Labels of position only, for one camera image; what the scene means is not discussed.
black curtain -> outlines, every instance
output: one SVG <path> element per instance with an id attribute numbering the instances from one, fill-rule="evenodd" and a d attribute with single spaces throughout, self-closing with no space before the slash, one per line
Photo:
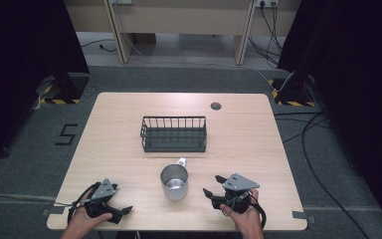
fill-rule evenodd
<path id="1" fill-rule="evenodd" d="M 0 0 L 0 147 L 60 73 L 89 73 L 64 1 Z"/>
<path id="2" fill-rule="evenodd" d="M 330 1 L 301 1 L 279 68 L 297 71 L 305 60 L 344 148 L 382 208 L 382 2 L 333 1 L 335 8 L 327 8 Z M 324 15 L 334 22 L 322 28 Z M 327 37 L 312 51 L 315 29 Z"/>

desk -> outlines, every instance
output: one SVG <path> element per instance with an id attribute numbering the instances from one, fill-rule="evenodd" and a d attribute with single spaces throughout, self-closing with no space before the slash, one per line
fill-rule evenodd
<path id="1" fill-rule="evenodd" d="M 210 105 L 220 103 L 214 111 Z M 139 136 L 143 116 L 205 116 L 206 152 L 144 152 Z M 163 167 L 186 157 L 189 191 L 170 201 L 162 190 Z M 214 210 L 203 187 L 224 189 L 215 175 L 237 172 L 259 183 L 265 230 L 303 230 L 306 220 L 292 217 L 302 206 L 270 102 L 260 94 L 102 93 L 98 96 L 57 197 L 71 203 L 96 181 L 118 184 L 109 205 L 132 211 L 119 224 L 99 230 L 234 231 L 230 218 Z M 52 214 L 51 229 L 65 229 L 68 209 Z"/>
<path id="2" fill-rule="evenodd" d="M 242 65 L 254 0 L 133 0 L 132 5 L 112 5 L 112 17 L 122 60 L 128 62 L 130 33 L 231 35 L 237 65 Z"/>

cup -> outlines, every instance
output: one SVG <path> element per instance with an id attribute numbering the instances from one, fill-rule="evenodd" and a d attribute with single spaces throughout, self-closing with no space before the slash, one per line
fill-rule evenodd
<path id="1" fill-rule="evenodd" d="M 182 199 L 188 192 L 187 159 L 181 157 L 175 164 L 163 168 L 160 173 L 163 191 L 171 200 Z"/>

wire basket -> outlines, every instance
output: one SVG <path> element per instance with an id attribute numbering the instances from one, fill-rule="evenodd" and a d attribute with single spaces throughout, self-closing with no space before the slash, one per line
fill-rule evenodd
<path id="1" fill-rule="evenodd" d="M 145 152 L 204 152 L 205 117 L 143 117 L 141 143 Z"/>

silver mug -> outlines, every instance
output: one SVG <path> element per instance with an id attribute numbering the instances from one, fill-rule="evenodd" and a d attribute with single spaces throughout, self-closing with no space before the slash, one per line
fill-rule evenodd
<path id="1" fill-rule="evenodd" d="M 188 192 L 188 171 L 187 159 L 181 157 L 177 163 L 170 164 L 163 168 L 160 173 L 163 191 L 167 198 L 180 200 Z"/>

